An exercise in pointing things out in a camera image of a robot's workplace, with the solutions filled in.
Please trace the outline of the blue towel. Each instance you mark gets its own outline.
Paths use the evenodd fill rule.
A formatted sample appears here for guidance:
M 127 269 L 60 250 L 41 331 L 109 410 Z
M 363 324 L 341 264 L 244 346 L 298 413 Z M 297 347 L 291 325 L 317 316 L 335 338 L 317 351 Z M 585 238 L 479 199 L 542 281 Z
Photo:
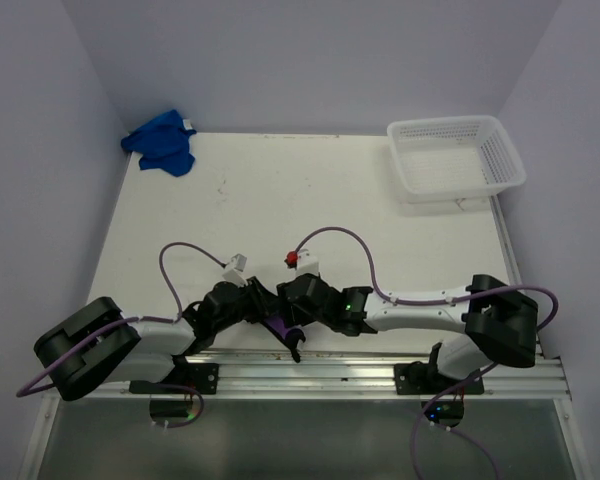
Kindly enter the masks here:
M 196 134 L 190 121 L 172 109 L 129 133 L 120 145 L 124 151 L 140 155 L 141 171 L 161 170 L 178 178 L 193 168 L 190 139 Z

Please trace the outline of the black purple microfiber towel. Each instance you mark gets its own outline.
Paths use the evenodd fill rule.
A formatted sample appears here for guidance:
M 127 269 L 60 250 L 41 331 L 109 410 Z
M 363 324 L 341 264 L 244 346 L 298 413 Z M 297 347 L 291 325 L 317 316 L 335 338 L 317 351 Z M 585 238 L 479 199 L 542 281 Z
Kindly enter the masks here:
M 280 316 L 271 316 L 263 320 L 261 324 L 289 351 L 295 363 L 301 362 L 298 348 L 301 343 L 306 341 L 306 336 L 300 328 L 287 327 Z

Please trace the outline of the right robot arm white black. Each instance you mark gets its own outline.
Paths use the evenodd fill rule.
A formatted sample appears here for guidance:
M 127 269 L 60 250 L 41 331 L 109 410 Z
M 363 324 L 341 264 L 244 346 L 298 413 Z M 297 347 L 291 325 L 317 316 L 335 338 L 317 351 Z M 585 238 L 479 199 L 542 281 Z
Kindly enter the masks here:
M 394 330 L 439 330 L 457 335 L 435 344 L 415 377 L 437 392 L 493 363 L 511 368 L 535 365 L 538 305 L 489 275 L 475 275 L 465 288 L 447 289 L 440 299 L 425 293 L 406 300 L 359 286 L 338 290 L 306 273 L 277 286 L 287 327 L 320 323 L 349 337 Z

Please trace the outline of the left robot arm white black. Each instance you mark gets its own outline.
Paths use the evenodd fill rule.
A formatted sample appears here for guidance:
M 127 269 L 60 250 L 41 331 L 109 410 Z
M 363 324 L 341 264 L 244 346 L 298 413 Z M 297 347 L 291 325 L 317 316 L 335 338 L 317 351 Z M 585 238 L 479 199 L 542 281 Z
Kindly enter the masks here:
M 243 286 L 217 283 L 177 322 L 126 318 L 111 298 L 99 297 L 43 334 L 33 350 L 66 401 L 116 381 L 146 381 L 173 393 L 187 383 L 186 356 L 208 349 L 235 324 L 269 319 L 279 306 L 277 295 L 254 277 Z

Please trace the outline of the white plastic perforated basket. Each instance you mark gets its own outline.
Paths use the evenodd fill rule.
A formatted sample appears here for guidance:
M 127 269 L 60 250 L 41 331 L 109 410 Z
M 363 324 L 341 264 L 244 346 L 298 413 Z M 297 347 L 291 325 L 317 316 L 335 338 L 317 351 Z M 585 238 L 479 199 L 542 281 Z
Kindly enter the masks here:
M 492 116 L 395 121 L 387 138 L 411 203 L 491 197 L 526 181 L 517 149 Z

